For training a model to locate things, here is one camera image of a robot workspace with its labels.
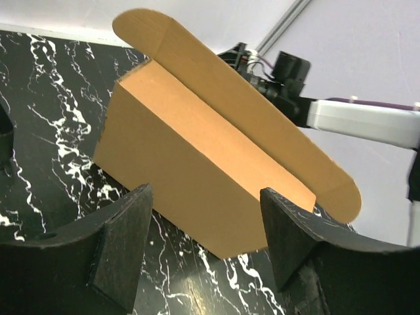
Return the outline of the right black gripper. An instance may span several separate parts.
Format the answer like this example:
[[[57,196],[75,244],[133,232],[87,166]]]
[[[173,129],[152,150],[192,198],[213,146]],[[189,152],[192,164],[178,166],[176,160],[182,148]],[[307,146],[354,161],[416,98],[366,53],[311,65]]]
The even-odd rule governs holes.
[[[251,71],[251,66],[262,63],[258,61],[257,57],[253,57],[252,52],[247,50],[246,46],[246,43],[239,42],[231,49],[221,52],[217,56],[251,85],[267,85],[272,83],[269,79],[259,77]]]

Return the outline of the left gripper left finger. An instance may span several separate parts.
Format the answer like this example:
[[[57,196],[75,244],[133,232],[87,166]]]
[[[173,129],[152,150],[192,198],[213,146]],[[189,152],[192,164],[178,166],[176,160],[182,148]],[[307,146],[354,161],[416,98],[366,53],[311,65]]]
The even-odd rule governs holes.
[[[131,314],[152,216],[143,184],[30,241],[1,244],[2,314]]]

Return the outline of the brown cardboard box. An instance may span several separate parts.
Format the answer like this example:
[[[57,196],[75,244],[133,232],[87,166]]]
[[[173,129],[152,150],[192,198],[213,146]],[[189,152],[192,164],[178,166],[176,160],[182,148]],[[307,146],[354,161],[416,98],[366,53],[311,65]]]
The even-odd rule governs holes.
[[[114,33],[148,60],[115,83],[94,163],[221,259],[266,247],[260,191],[349,223],[354,180],[174,18],[131,9]]]

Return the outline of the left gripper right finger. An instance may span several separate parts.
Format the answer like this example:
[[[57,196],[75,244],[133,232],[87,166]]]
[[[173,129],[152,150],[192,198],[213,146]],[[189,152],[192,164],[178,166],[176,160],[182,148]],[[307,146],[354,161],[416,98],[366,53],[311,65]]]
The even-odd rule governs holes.
[[[419,249],[368,238],[271,188],[261,214],[287,314],[418,314]]]

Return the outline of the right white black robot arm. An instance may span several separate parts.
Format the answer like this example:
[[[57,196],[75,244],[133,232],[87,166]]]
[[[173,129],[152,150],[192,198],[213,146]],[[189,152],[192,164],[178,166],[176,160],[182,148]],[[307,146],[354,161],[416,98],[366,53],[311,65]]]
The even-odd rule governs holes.
[[[254,65],[268,62],[246,46],[240,42],[218,56],[296,126],[419,151],[418,106],[302,97],[309,61],[281,51],[271,72],[260,77],[254,74]]]

